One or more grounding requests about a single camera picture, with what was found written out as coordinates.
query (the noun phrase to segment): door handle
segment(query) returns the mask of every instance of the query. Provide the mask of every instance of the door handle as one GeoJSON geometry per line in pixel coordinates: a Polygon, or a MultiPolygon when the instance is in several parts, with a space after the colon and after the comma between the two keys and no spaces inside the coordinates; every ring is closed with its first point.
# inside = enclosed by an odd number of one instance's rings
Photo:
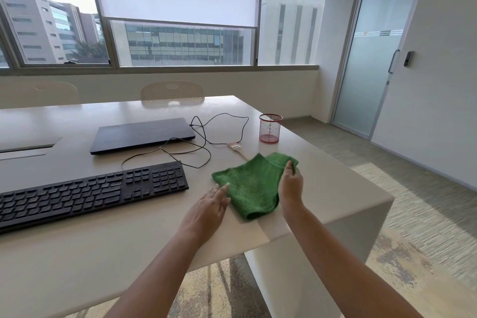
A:
{"type": "Polygon", "coordinates": [[[388,73],[389,74],[394,74],[394,72],[391,72],[391,67],[393,66],[393,62],[394,62],[394,58],[396,57],[396,53],[400,52],[400,51],[401,51],[400,49],[396,49],[393,53],[393,58],[391,59],[391,64],[389,65],[389,68],[388,68],[388,73]]]}

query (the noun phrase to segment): red mesh pen holder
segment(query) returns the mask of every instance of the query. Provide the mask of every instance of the red mesh pen holder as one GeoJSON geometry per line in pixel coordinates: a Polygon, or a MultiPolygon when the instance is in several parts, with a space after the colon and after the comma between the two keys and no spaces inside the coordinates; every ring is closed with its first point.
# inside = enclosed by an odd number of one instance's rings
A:
{"type": "Polygon", "coordinates": [[[280,138],[280,125],[282,116],[274,113],[260,115],[260,141],[265,143],[277,143],[280,138]]]}

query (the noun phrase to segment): window sill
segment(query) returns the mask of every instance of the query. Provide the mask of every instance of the window sill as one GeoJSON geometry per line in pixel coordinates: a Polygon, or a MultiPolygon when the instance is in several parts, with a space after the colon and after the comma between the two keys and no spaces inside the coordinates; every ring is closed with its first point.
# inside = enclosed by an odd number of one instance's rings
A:
{"type": "Polygon", "coordinates": [[[146,73],[217,73],[318,70],[318,65],[287,66],[180,66],[180,67],[31,67],[0,69],[0,76],[57,76],[146,73]]]}

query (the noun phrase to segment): frosted glass door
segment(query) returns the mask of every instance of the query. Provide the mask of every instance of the frosted glass door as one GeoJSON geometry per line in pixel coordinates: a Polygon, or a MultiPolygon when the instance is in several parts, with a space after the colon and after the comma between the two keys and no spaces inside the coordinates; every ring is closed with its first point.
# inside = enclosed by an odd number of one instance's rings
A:
{"type": "Polygon", "coordinates": [[[414,0],[361,0],[333,124],[368,136],[414,0]]]}

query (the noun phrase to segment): white chair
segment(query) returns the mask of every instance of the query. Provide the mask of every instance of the white chair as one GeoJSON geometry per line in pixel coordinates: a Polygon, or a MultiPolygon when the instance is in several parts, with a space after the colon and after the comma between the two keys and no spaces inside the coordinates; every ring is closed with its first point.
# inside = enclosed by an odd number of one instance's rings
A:
{"type": "Polygon", "coordinates": [[[79,103],[78,90],[70,83],[0,79],[0,109],[79,103]]]}
{"type": "Polygon", "coordinates": [[[177,102],[182,106],[194,106],[204,102],[204,90],[192,82],[156,82],[141,89],[141,101],[147,108],[165,107],[171,102],[177,102]]]}

